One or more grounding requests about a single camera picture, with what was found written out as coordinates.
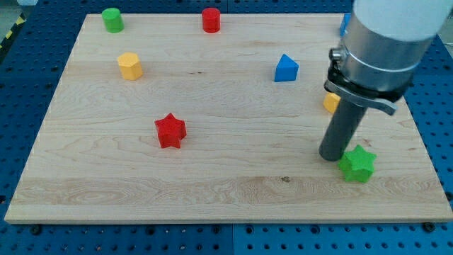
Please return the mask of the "yellow block behind arm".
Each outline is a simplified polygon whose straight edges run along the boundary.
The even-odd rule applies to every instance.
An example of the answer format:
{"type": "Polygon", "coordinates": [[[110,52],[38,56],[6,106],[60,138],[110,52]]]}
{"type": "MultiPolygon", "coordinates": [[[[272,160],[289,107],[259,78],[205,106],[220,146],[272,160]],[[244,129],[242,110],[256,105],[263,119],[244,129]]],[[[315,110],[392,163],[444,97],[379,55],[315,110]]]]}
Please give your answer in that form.
{"type": "Polygon", "coordinates": [[[340,103],[340,96],[335,93],[328,92],[323,100],[323,107],[329,112],[334,114],[340,103]]]}

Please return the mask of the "blue block behind arm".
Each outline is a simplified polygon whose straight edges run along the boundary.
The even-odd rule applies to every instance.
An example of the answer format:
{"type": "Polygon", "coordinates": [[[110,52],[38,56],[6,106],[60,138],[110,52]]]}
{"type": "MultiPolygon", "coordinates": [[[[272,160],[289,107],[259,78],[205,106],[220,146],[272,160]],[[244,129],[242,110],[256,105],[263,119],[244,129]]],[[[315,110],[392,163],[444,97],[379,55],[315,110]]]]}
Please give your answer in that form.
{"type": "Polygon", "coordinates": [[[342,22],[339,27],[340,37],[344,36],[344,34],[346,32],[346,28],[347,28],[349,20],[350,20],[350,17],[351,17],[351,13],[345,13],[343,15],[343,19],[342,19],[342,22]]]}

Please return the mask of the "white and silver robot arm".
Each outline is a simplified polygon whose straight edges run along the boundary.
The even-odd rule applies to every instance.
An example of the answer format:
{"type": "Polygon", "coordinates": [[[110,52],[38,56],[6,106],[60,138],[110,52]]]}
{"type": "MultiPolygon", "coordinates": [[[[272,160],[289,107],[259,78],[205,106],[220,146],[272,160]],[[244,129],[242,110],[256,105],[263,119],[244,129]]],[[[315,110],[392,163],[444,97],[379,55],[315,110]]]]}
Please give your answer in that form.
{"type": "Polygon", "coordinates": [[[412,81],[452,0],[355,0],[345,32],[329,52],[327,91],[336,115],[375,108],[389,115],[412,81]]]}

